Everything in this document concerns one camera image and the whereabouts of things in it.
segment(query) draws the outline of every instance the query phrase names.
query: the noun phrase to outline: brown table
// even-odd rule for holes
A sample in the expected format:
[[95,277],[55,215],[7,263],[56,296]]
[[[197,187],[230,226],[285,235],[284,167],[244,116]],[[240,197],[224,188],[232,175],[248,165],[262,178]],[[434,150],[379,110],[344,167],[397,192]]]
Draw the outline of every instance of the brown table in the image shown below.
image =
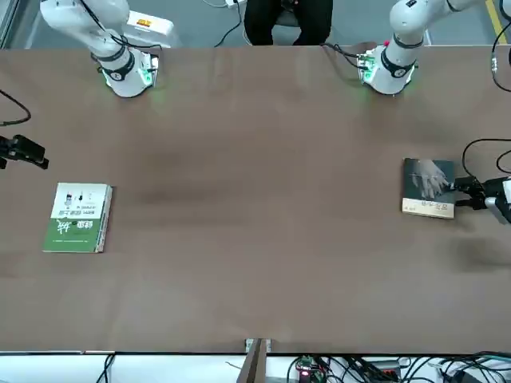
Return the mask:
[[[0,173],[0,349],[511,349],[511,230],[488,212],[400,212],[403,157],[459,163],[470,140],[510,137],[488,47],[424,49],[398,97],[319,47],[161,63],[156,89],[126,100],[86,51],[0,53],[2,88],[34,115],[1,134],[51,161]],[[469,166],[497,176],[506,148],[478,146]],[[104,254],[41,252],[58,181],[116,187]]]

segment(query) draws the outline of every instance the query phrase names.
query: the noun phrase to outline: book cover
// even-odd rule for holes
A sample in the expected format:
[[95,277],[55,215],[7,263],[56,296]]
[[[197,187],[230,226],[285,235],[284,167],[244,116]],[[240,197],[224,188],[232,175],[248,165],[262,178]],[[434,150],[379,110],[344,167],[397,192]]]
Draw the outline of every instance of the book cover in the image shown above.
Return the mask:
[[454,218],[454,162],[405,158],[402,212],[436,218]]
[[102,251],[111,195],[105,184],[59,183],[43,251]]

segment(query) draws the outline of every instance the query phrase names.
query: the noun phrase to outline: person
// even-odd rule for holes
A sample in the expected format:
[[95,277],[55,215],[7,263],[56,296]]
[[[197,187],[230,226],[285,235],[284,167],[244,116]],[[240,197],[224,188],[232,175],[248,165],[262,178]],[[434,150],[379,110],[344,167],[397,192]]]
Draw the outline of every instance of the person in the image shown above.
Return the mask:
[[245,30],[253,45],[272,45],[271,30],[291,5],[302,33],[294,45],[320,45],[330,35],[334,0],[248,0]]

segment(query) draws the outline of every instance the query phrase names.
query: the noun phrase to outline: green and white book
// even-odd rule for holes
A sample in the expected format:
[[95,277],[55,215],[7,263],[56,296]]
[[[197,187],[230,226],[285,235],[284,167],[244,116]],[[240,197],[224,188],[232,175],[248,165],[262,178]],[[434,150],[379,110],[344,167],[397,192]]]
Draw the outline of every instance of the green and white book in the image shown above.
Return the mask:
[[106,184],[59,183],[43,251],[101,253],[111,199]]

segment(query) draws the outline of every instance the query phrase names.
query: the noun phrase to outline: black cable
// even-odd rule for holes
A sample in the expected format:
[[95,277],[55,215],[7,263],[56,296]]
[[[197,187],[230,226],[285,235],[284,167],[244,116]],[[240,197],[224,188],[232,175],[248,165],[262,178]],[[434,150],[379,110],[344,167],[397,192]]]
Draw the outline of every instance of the black cable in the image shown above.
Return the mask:
[[362,366],[363,370],[365,370],[366,375],[369,374],[371,377],[378,381],[397,381],[396,379],[393,379],[392,376],[385,374],[373,363],[366,361],[361,357],[356,357],[355,360]]
[[[106,32],[105,30],[105,27],[101,24],[101,22],[99,21],[99,18],[97,17],[97,15],[93,12],[93,10],[90,9],[90,7],[87,5],[87,3],[85,2],[85,0],[80,0],[80,3],[83,5],[83,7],[85,8],[85,11],[89,14],[89,16],[94,20],[94,22],[96,23],[96,25],[103,31]],[[122,46],[129,46],[131,48],[138,48],[138,49],[149,49],[149,48],[154,48],[154,47],[159,47],[160,50],[163,50],[163,47],[161,46],[161,44],[153,44],[153,45],[136,45],[136,44],[132,44],[131,42],[128,41],[127,38],[125,38],[124,36],[121,36],[121,38],[118,38],[117,36],[114,36],[113,34],[110,34],[110,37],[112,38],[112,40],[114,42],[116,42],[117,44],[119,45],[122,45]]]
[[489,379],[486,376],[486,373],[485,373],[485,371],[483,369],[481,370],[481,373],[482,373],[482,376],[485,377],[486,383],[491,383],[491,381],[489,381]]
[[325,42],[321,44],[321,46],[327,46],[328,48],[333,49],[335,52],[340,53],[346,59],[346,61],[350,63],[351,66],[354,66],[357,69],[367,70],[366,66],[359,66],[350,60],[350,57],[357,58],[358,55],[346,52],[343,48],[340,47],[339,44],[331,44],[329,42]]
[[403,381],[405,381],[408,378],[408,375],[411,373],[412,369],[415,367],[415,365],[418,363],[420,357],[416,358],[412,363],[410,363],[410,366],[408,370],[405,373],[405,376],[402,378]]
[[[495,38],[495,41],[493,42],[493,45],[492,45],[492,54],[491,54],[491,69],[492,69],[492,78],[493,78],[493,82],[495,83],[495,85],[499,88],[499,89],[502,89],[504,90],[505,92],[511,92],[511,89],[507,89],[505,88],[504,86],[502,86],[498,80],[497,80],[497,56],[495,55],[495,49],[497,47],[497,43],[498,43],[498,39],[502,36],[502,34],[504,34],[504,32],[511,26],[511,22],[508,23],[507,26],[505,26],[504,28],[502,28],[501,32],[497,35],[497,37]],[[508,57],[509,57],[509,60],[511,61],[511,48],[509,49],[509,53],[508,53]]]
[[505,378],[502,376],[501,373],[499,373],[499,369],[492,369],[492,368],[490,368],[488,366],[483,365],[482,363],[484,363],[484,361],[481,362],[481,363],[479,363],[477,361],[472,361],[472,362],[463,361],[462,363],[465,363],[465,367],[461,368],[460,371],[465,371],[466,369],[471,369],[471,368],[479,369],[481,371],[481,373],[483,371],[488,371],[488,374],[491,376],[491,378],[494,381],[496,381],[496,380],[495,380],[495,378],[493,377],[493,375],[491,373],[497,374],[499,376],[499,378],[502,379],[502,382],[506,383]]
[[353,379],[355,379],[358,383],[366,383],[365,380],[363,379],[363,377],[361,377],[362,380],[360,381],[353,373],[351,373],[349,371],[349,369],[351,368],[350,362],[348,362],[348,367],[346,367],[343,363],[341,363],[334,357],[328,357],[328,359],[334,361],[335,363],[337,363],[338,365],[340,365],[341,367],[344,368],[344,374],[343,374],[343,377],[341,377],[342,380],[344,380],[344,377],[346,376],[346,374],[349,373],[351,375],[351,377],[353,377]]
[[21,109],[23,109],[26,113],[26,116],[24,116],[22,119],[13,120],[13,121],[3,121],[3,122],[0,122],[0,126],[18,125],[18,124],[27,122],[30,118],[32,118],[32,114],[30,113],[30,110],[24,104],[22,104],[21,102],[16,100],[8,92],[4,92],[1,89],[0,89],[0,94],[2,94],[5,98],[14,102],[17,106],[19,106]]
[[507,173],[507,174],[511,174],[511,171],[509,170],[505,170],[502,166],[501,166],[501,160],[502,160],[502,157],[504,156],[507,156],[508,154],[511,153],[511,150],[508,150],[507,152],[503,152],[502,154],[499,155],[499,157],[497,158],[497,162],[495,163],[495,165],[497,166],[497,169],[500,170],[501,172],[503,173]]
[[[474,144],[477,144],[478,142],[511,142],[511,139],[510,138],[480,138],[478,140],[474,140],[472,142],[469,142],[466,146],[465,146],[465,149],[463,150],[463,154],[461,155],[461,165],[463,166],[463,169],[465,170],[466,174],[468,174],[469,176],[472,176],[473,178],[475,178],[477,180],[477,177],[472,174],[472,172],[469,172],[469,169],[466,167],[466,162],[465,162],[465,157],[466,157],[466,153],[467,151],[469,150],[469,148],[474,145]],[[502,160],[502,157],[504,156],[507,156],[508,154],[511,153],[511,150],[508,150],[507,152],[504,152],[502,153],[498,158],[497,158],[497,161],[495,163],[495,165],[497,166],[497,169],[500,170],[501,172],[504,172],[504,173],[507,173],[507,174],[511,174],[510,171],[507,171],[505,170],[504,168],[502,168],[501,166],[501,160]]]
[[101,383],[103,380],[105,383],[109,383],[109,371],[114,360],[115,353],[111,353],[105,358],[105,362],[103,363],[103,371],[101,372],[99,378],[96,380],[96,383]]
[[240,9],[240,3],[238,2],[238,0],[234,0],[234,2],[236,3],[236,5],[238,6],[238,17],[239,17],[239,21],[238,21],[238,24],[236,24],[235,26],[233,26],[230,30],[228,30],[225,35],[222,37],[222,39],[220,41],[218,41],[218,43],[215,45],[215,48],[218,48],[219,46],[221,46],[224,41],[225,41],[225,38],[233,31],[235,30],[236,28],[238,28],[242,21],[241,21],[241,9]]
[[286,383],[289,383],[289,375],[291,374],[291,369],[293,368],[293,365],[295,365],[295,363],[297,361],[299,361],[302,357],[297,357],[295,358],[294,361],[291,362],[291,364],[289,365],[289,368],[287,369],[287,374],[286,374]]
[[422,367],[423,367],[423,366],[424,366],[424,365],[425,365],[428,361],[430,361],[431,359],[434,359],[434,357],[428,357],[428,358],[427,358],[427,359],[426,359],[423,363],[421,363],[421,364],[419,365],[419,367],[417,367],[417,369],[415,369],[415,371],[414,371],[414,372],[412,372],[412,374],[411,374],[409,377],[408,377],[408,376],[406,376],[406,377],[405,377],[405,379],[403,379],[403,380],[404,380],[404,381],[406,381],[406,379],[408,379],[408,380],[413,380],[413,379],[414,379],[415,374],[416,374],[416,373],[417,373],[417,372],[418,372],[418,371],[419,371],[419,370],[420,370],[420,369],[421,369],[421,368],[422,368]]

